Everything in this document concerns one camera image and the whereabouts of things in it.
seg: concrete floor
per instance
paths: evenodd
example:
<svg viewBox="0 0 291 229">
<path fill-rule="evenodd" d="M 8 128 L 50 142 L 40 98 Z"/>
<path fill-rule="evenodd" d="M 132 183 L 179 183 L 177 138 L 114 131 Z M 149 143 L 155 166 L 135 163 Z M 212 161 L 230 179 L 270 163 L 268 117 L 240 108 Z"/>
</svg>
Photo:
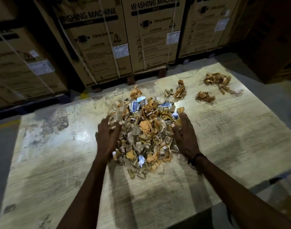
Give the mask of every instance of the concrete floor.
<svg viewBox="0 0 291 229">
<path fill-rule="evenodd" d="M 173 75 L 184 71 L 197 69 L 206 65 L 220 62 L 239 79 L 250 91 L 252 91 L 264 104 L 266 104 L 290 129 L 291 129 L 291 81 L 285 81 L 277 84 L 265 85 L 259 81 L 257 76 L 236 54 L 227 53 L 216 56 L 211 59 L 202 59 L 190 62 L 186 65 L 170 66 L 167 75 Z M 150 77 L 138 80 L 136 84 L 155 80 L 158 77 Z M 101 93 L 93 93 L 91 88 L 81 94 L 72 91 L 72 101 L 100 95 L 111 92 L 116 88 L 125 88 L 126 84 L 120 84 L 112 88 L 104 89 Z M 0 121 L 0 208 L 3 199 L 3 193 L 7 183 L 7 177 L 10 170 L 12 153 L 15 145 L 16 135 L 19 126 L 20 116 L 3 119 Z M 258 193 L 269 186 L 269 182 L 262 183 L 251 189 L 253 193 Z M 185 228 L 197 225 L 198 228 L 233 228 L 227 220 L 226 206 L 218 204 L 210 211 L 201 213 L 193 219 L 188 219 L 184 223 Z M 181 228 L 183 224 L 175 225 L 174 228 Z"/>
</svg>

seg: printed instructions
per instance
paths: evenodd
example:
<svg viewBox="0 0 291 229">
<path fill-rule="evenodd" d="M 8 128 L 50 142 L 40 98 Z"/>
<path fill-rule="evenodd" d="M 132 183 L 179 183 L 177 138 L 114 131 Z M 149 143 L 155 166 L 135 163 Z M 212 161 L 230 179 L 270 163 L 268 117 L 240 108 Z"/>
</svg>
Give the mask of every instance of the printed instructions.
<svg viewBox="0 0 291 229">
<path fill-rule="evenodd" d="M 227 26 L 227 23 L 229 22 L 229 19 L 230 18 L 219 20 L 216 24 L 214 32 L 224 30 Z"/>
<path fill-rule="evenodd" d="M 130 55 L 127 43 L 120 46 L 115 46 L 113 47 L 113 50 L 116 58 L 121 58 Z"/>
<path fill-rule="evenodd" d="M 48 61 L 48 59 L 44 61 L 28 63 L 28 67 L 36 75 L 44 75 L 55 71 L 54 67 Z"/>
<path fill-rule="evenodd" d="M 169 44 L 177 43 L 179 41 L 180 34 L 181 34 L 180 30 L 168 33 L 166 37 L 166 44 L 169 45 Z"/>
</svg>

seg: wooden table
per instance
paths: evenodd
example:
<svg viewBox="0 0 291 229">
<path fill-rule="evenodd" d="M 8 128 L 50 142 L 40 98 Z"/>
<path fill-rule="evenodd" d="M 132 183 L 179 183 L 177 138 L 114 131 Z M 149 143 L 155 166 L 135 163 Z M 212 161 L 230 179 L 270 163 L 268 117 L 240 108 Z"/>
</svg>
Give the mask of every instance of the wooden table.
<svg viewBox="0 0 291 229">
<path fill-rule="evenodd" d="M 219 64 L 138 87 L 147 97 L 162 96 L 182 79 L 185 107 L 200 150 L 245 187 L 291 169 L 291 130 L 234 76 L 222 95 L 203 83 L 207 72 L 230 75 Z M 56 228 L 81 187 L 96 155 L 97 124 L 109 106 L 129 97 L 133 87 L 22 117 L 6 187 L 0 229 Z M 216 96 L 197 103 L 198 91 Z M 105 172 L 98 228 L 166 228 L 220 202 L 208 181 L 174 156 L 145 180 L 131 180 L 122 166 Z"/>
</svg>

